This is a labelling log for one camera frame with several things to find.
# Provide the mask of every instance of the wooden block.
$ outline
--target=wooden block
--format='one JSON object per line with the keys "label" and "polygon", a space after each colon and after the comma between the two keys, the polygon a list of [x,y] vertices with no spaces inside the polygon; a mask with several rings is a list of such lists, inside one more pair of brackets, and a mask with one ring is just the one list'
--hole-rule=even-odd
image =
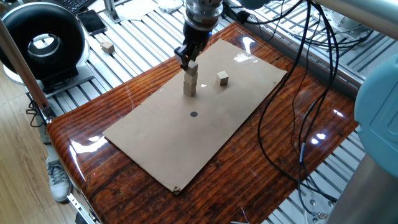
{"label": "wooden block", "polygon": [[197,92],[196,86],[192,88],[183,88],[184,95],[193,96]]}
{"label": "wooden block", "polygon": [[197,86],[197,83],[195,82],[195,83],[192,83],[192,84],[189,84],[189,83],[187,83],[187,82],[184,82],[184,88],[196,88],[196,86]]}
{"label": "wooden block", "polygon": [[102,42],[101,43],[102,50],[107,54],[112,54],[114,52],[114,45],[109,42]]}
{"label": "wooden block", "polygon": [[185,72],[190,75],[195,75],[196,73],[198,73],[198,64],[193,60],[189,61],[188,68]]}
{"label": "wooden block", "polygon": [[217,73],[216,81],[220,85],[227,85],[228,78],[229,78],[228,74],[225,71],[222,71]]}
{"label": "wooden block", "polygon": [[185,72],[184,74],[184,82],[193,84],[197,82],[198,80],[198,73],[196,72],[194,75],[190,75],[189,73]]}

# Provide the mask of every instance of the wooden table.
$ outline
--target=wooden table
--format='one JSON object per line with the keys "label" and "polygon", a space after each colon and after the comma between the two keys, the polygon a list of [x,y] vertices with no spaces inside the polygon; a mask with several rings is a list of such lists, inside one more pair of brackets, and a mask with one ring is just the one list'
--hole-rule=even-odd
{"label": "wooden table", "polygon": [[[214,35],[209,45],[218,39],[249,49],[280,69],[290,70],[293,65],[291,59],[235,23]],[[241,209],[250,223],[262,222],[296,188],[296,183],[275,170],[260,151],[257,125],[266,100],[178,196],[102,135],[179,71],[178,62],[171,58],[55,118],[47,130],[64,167],[103,223],[246,222]],[[299,159],[290,145],[292,99],[304,73],[304,68],[296,68],[271,104],[262,127],[271,159],[295,176]],[[325,85],[311,74],[305,79],[295,103],[295,136],[308,106],[324,89]],[[310,142],[312,138],[318,141],[307,147],[305,161],[310,170],[355,129],[353,109],[354,103],[345,96],[329,92],[309,137]],[[325,134],[326,139],[316,138],[318,133]]]}

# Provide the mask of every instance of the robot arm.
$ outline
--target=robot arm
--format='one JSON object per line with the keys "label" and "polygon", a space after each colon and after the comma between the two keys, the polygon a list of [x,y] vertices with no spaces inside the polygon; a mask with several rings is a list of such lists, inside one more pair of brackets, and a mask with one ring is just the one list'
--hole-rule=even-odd
{"label": "robot arm", "polygon": [[[270,0],[240,0],[249,9],[257,9]],[[181,47],[174,50],[181,68],[186,70],[190,60],[195,61],[198,54],[206,47],[211,32],[218,24],[223,12],[222,0],[187,0],[183,33],[185,40]]]}
{"label": "robot arm", "polygon": [[[271,0],[238,0],[242,7],[258,9]],[[393,0],[314,0],[342,13],[365,26],[398,40],[398,3]],[[183,45],[174,50],[181,67],[186,70],[206,47],[212,30],[223,11],[222,0],[187,0]]]}

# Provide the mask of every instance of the shoe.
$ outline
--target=shoe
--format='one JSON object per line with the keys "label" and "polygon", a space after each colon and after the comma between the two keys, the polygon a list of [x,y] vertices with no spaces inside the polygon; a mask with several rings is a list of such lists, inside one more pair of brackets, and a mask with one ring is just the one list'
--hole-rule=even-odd
{"label": "shoe", "polygon": [[55,201],[63,203],[68,200],[67,196],[72,192],[72,183],[65,170],[63,169],[59,161],[49,162],[47,164],[47,170],[49,172],[50,179],[50,191]]}

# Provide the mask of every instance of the white panel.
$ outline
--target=white panel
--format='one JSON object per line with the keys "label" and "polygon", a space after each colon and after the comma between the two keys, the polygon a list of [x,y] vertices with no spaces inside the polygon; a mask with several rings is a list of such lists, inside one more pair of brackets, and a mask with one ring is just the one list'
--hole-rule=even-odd
{"label": "white panel", "polygon": [[96,78],[92,79],[91,81],[93,82],[94,86],[99,90],[99,92],[101,94],[104,94],[107,92]]}
{"label": "white panel", "polygon": [[156,64],[156,58],[151,55],[136,39],[134,39],[123,27],[119,24],[112,23],[109,18],[102,12],[99,14],[109,26],[114,30],[105,32],[107,36],[113,41],[124,53],[131,58],[131,60],[144,72],[150,69],[150,65]]}
{"label": "white panel", "polygon": [[364,148],[363,145],[362,145],[361,140],[359,139],[359,136],[358,136],[355,132],[352,132],[352,133],[350,134],[350,136],[348,136],[347,139],[348,139],[349,141],[353,142],[353,144],[354,144],[356,147],[358,147],[359,150],[361,150],[361,151],[363,151],[363,152],[366,152],[366,151],[365,151],[365,148]]}
{"label": "white panel", "polygon": [[68,106],[70,107],[71,110],[74,110],[77,108],[76,104],[72,101],[72,99],[65,93],[64,91],[56,95],[58,100],[60,98],[63,98],[65,102],[67,102]]}
{"label": "white panel", "polygon": [[303,224],[303,214],[289,200],[284,200],[279,208],[296,224]]}
{"label": "white panel", "polygon": [[78,106],[84,105],[85,103],[88,102],[86,96],[79,90],[79,88],[77,86],[69,89],[68,92],[73,97],[73,99],[76,101]]}
{"label": "white panel", "polygon": [[135,25],[140,32],[146,35],[155,45],[162,49],[169,57],[174,56],[174,49],[167,44],[165,40],[161,39],[158,35],[151,31],[145,24],[137,21],[131,21],[131,23]]}
{"label": "white panel", "polygon": [[122,84],[113,74],[113,72],[95,54],[90,54],[88,60],[95,67],[95,69],[97,69],[101,76],[111,85],[112,88]]}
{"label": "white panel", "polygon": [[344,177],[345,180],[349,181],[351,176],[354,174],[349,168],[342,164],[334,156],[329,156],[325,159],[325,164],[334,170],[338,175]]}
{"label": "white panel", "polygon": [[331,195],[335,198],[340,197],[340,193],[316,172],[312,172],[311,177],[314,179],[315,183],[317,183],[319,188],[324,191],[324,193]]}
{"label": "white panel", "polygon": [[302,211],[304,211],[303,206],[301,205],[300,202],[300,198],[299,198],[299,192],[298,190],[294,190],[290,195],[289,198],[291,199],[291,201],[296,204],[299,208],[302,209]]}
{"label": "white panel", "polygon": [[321,163],[317,171],[321,173],[323,176],[325,176],[331,183],[333,183],[336,187],[340,189],[340,191],[343,191],[346,186],[347,182],[345,182],[339,175],[334,173],[328,166],[326,166],[324,163]]}
{"label": "white panel", "polygon": [[272,212],[272,214],[275,215],[278,218],[278,220],[281,221],[283,224],[292,223],[285,217],[284,214],[282,214],[280,211],[278,211],[278,209],[275,209],[275,211]]}
{"label": "white panel", "polygon": [[97,90],[91,85],[90,82],[85,82],[80,85],[80,87],[84,90],[86,95],[90,98],[90,100],[94,100],[95,98],[99,97],[100,94]]}
{"label": "white panel", "polygon": [[341,161],[343,161],[345,164],[347,164],[349,166],[349,168],[351,168],[351,170],[356,170],[356,168],[359,165],[359,162],[356,161],[354,158],[352,158],[349,154],[347,154],[347,152],[345,152],[342,148],[337,147],[334,151],[333,151],[333,155],[338,158],[341,159]]}
{"label": "white panel", "polygon": [[133,26],[130,22],[123,21],[122,26],[127,29],[131,35],[134,36],[146,49],[148,49],[151,54],[155,56],[158,62],[163,62],[170,58],[170,56],[166,55],[162,50],[158,48],[154,43],[152,43],[144,34]]}
{"label": "white panel", "polygon": [[171,35],[172,32],[168,33],[164,31],[163,28],[161,28],[158,24],[156,24],[152,19],[150,19],[148,16],[144,16],[142,18],[142,21],[147,24],[148,27],[150,27],[153,31],[156,32],[157,35],[161,36],[168,44],[170,44],[173,48],[177,48],[178,46],[181,46],[182,40],[178,41]]}
{"label": "white panel", "polygon": [[162,19],[156,12],[151,12],[148,16],[158,23],[163,29],[166,29],[169,34],[172,34],[179,43],[184,41],[184,35],[182,34],[182,30],[177,30],[174,26],[170,25],[167,21]]}
{"label": "white panel", "polygon": [[130,73],[130,75],[132,75],[133,77],[136,77],[137,75],[141,74],[141,70],[139,68],[137,68],[130,61],[130,59],[122,52],[122,50],[112,40],[110,40],[104,34],[98,34],[96,37],[100,42],[107,41],[114,45],[116,53],[112,54],[112,56],[114,57],[115,60],[117,60],[123,66],[124,69],[126,69],[126,71],[128,73]]}
{"label": "white panel", "polygon": [[262,221],[261,224],[270,224],[267,220]]}
{"label": "white panel", "polygon": [[171,15],[174,16],[174,18],[176,18],[176,20],[178,20],[178,21],[180,21],[182,24],[184,24],[185,19],[184,19],[183,14],[181,14],[181,12],[179,12],[179,11],[177,10],[177,11],[175,11],[175,12],[172,12]]}
{"label": "white panel", "polygon": [[279,219],[274,214],[270,214],[268,216],[268,219],[271,220],[271,222],[273,224],[283,224],[282,222],[279,221]]}
{"label": "white panel", "polygon": [[114,74],[116,74],[120,78],[120,80],[122,80],[123,82],[127,82],[133,77],[132,75],[128,74],[128,72],[122,66],[120,66],[120,64],[118,64],[112,58],[112,56],[108,55],[102,50],[100,43],[97,40],[88,35],[86,35],[86,40],[89,43],[90,47],[107,64],[107,66],[114,72]]}
{"label": "white panel", "polygon": [[340,146],[344,147],[349,153],[354,155],[359,161],[362,160],[362,158],[365,156],[365,152],[362,150],[358,149],[353,143],[351,143],[349,140],[345,139]]}
{"label": "white panel", "polygon": [[51,105],[51,109],[55,113],[55,115],[57,115],[57,116],[63,115],[63,111],[62,111],[61,107],[58,105],[58,103],[55,101],[55,99],[52,97],[47,98],[47,99],[48,99],[48,101]]}
{"label": "white panel", "polygon": [[230,25],[230,22],[228,22],[228,21],[225,20],[225,19],[220,19],[220,20],[219,20],[219,23],[220,23],[223,27],[226,27],[226,26]]}
{"label": "white panel", "polygon": [[182,34],[182,29],[184,26],[183,26],[183,23],[181,23],[179,20],[177,20],[176,18],[171,16],[169,13],[166,13],[165,11],[163,11],[159,8],[155,9],[155,12],[153,12],[153,13],[154,14],[157,13],[159,16],[164,18],[167,22],[169,22],[172,26],[174,26]]}
{"label": "white panel", "polygon": [[65,99],[61,95],[60,95],[60,97],[58,97],[58,95],[55,95],[55,97],[57,97],[57,100],[60,103],[60,107],[62,108],[62,110],[64,110],[66,113],[71,111],[72,109],[70,108],[68,103],[65,101]]}

